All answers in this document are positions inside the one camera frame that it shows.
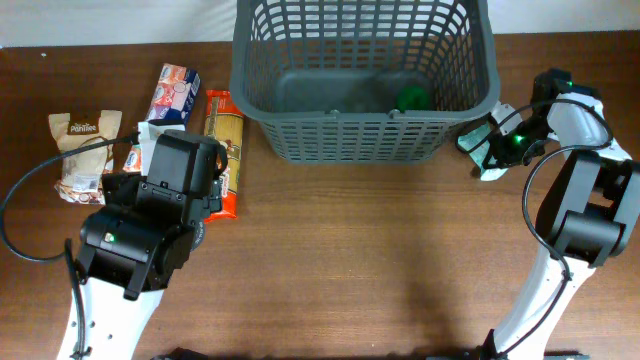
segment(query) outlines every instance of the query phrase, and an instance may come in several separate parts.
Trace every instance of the gray plastic basket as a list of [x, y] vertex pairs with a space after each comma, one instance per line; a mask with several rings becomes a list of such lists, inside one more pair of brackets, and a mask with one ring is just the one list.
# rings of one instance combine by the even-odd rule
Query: gray plastic basket
[[[418, 85], [436, 111], [393, 110]], [[496, 104], [486, 0], [241, 0], [231, 93], [297, 163], [428, 159]]]

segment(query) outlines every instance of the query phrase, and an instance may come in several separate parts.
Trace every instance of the basket rim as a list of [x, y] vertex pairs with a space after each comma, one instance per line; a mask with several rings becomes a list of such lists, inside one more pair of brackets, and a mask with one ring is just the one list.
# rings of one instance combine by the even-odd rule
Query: basket rim
[[244, 76], [244, 59], [247, 44], [250, 41], [251, 7], [250, 1], [238, 1], [237, 18], [233, 34], [232, 44], [232, 69], [229, 90], [234, 104], [247, 117], [259, 122], [276, 121], [440, 121], [440, 122], [464, 122], [478, 119], [491, 112], [500, 97], [500, 76], [498, 74], [495, 42], [487, 0], [472, 1], [477, 6], [480, 17], [481, 39], [484, 47], [484, 66], [489, 82], [489, 89], [485, 97], [476, 106], [463, 111], [417, 111], [410, 110], [404, 113], [326, 113], [323, 111], [308, 112], [268, 112], [253, 106], [243, 94], [242, 78]]

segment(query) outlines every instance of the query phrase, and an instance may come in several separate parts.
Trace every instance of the white background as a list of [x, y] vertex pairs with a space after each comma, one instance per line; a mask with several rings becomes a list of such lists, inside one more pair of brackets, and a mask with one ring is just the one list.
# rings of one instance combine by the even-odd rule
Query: white background
[[[494, 33], [640, 29], [640, 0], [488, 2]], [[235, 8], [236, 0], [0, 0], [0, 45], [229, 41]]]

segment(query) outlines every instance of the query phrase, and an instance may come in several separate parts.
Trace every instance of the orange package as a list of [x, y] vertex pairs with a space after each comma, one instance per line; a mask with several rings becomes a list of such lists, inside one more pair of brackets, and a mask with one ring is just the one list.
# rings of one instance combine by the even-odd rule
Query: orange package
[[207, 90], [207, 118], [204, 134], [226, 144], [229, 165], [220, 175], [222, 180], [222, 211], [211, 214], [205, 224], [216, 219], [235, 219], [240, 178], [240, 154], [242, 150], [242, 122], [244, 115], [231, 101], [229, 91]]

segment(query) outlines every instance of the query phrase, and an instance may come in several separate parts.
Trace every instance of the wooden surface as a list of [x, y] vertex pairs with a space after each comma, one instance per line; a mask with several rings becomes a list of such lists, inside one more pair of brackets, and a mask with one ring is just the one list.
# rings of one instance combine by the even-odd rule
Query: wooden surface
[[[496, 36], [501, 100], [528, 103], [536, 74], [556, 66], [599, 88], [622, 146], [640, 157], [640, 34]], [[163, 62], [195, 68], [201, 89], [229, 83], [230, 44], [4, 49], [0, 52], [0, 194], [56, 153], [47, 114], [123, 111], [127, 134], [149, 106]], [[190, 130], [203, 126], [200, 91]], [[530, 168], [499, 181], [470, 176], [451, 144], [419, 166], [294, 166], [245, 123], [239, 219], [207, 229], [174, 274], [136, 359], [181, 346], [210, 355], [345, 356], [438, 352], [482, 343], [509, 311], [536, 243], [520, 196]], [[117, 150], [120, 168], [126, 146]], [[536, 181], [532, 211], [561, 164]], [[24, 251], [50, 255], [97, 210], [69, 205], [55, 165], [7, 214]], [[640, 353], [640, 236], [581, 289], [548, 349], [595, 359]], [[58, 352], [71, 291], [64, 264], [28, 263], [0, 248], [0, 358]]]

